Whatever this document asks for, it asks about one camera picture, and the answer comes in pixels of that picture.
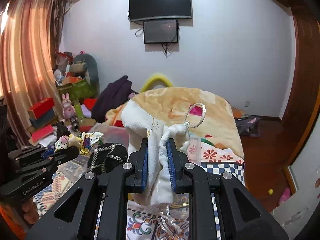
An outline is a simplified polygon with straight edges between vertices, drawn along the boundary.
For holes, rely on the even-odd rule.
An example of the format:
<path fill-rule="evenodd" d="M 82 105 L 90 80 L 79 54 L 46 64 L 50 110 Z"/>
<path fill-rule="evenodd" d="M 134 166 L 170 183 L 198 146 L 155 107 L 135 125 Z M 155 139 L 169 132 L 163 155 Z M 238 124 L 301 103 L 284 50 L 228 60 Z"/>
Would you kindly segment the left hand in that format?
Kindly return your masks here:
<path fill-rule="evenodd" d="M 39 214 L 37 212 L 37 207 L 33 201 L 33 198 L 26 200 L 22 204 L 22 210 L 23 210 L 23 218 L 29 224 L 35 224 L 39 220 Z"/>

